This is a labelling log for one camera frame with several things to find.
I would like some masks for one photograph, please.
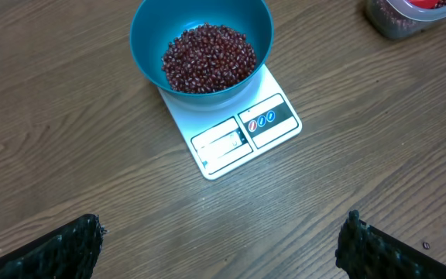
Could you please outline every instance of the scale control panel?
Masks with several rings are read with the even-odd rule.
[[[297,135],[301,126],[290,104],[277,93],[194,136],[191,143],[209,174],[205,177],[210,178],[230,168],[221,171],[223,175]]]

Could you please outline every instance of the clear plastic container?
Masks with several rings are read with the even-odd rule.
[[[365,13],[389,39],[402,39],[446,18],[446,6],[422,9],[407,0],[367,0]]]

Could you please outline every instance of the red button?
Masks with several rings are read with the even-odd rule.
[[[249,132],[254,132],[257,129],[257,122],[255,120],[252,120],[249,122]]]

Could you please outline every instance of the wood grain surface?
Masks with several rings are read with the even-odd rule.
[[[139,3],[0,0],[0,256],[95,213],[93,278],[346,278],[357,208],[446,264],[446,20],[393,42],[360,0],[267,0],[304,129],[210,182],[131,57]]]

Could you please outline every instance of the container of beans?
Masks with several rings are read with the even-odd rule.
[[[224,102],[257,77],[273,45],[263,0],[144,0],[130,29],[137,66],[184,102]]]
[[[371,24],[389,39],[402,39],[446,18],[446,0],[433,9],[423,9],[407,0],[367,0],[365,14]]]

